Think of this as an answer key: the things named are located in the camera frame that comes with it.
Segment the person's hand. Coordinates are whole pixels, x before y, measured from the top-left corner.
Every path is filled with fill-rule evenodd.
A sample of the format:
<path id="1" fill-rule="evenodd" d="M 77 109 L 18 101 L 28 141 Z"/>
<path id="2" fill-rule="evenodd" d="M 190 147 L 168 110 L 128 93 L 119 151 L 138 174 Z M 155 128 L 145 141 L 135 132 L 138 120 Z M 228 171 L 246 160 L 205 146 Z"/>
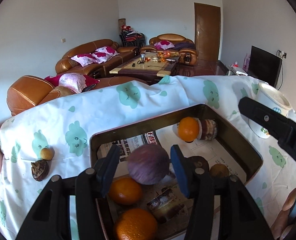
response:
<path id="1" fill-rule="evenodd" d="M 274 239 L 284 239 L 292 229 L 293 225 L 288 225 L 288 215 L 290 214 L 290 209 L 294 205 L 295 200 L 296 188 L 288 195 L 282 210 L 279 212 L 271 226 L 271 232 Z"/>

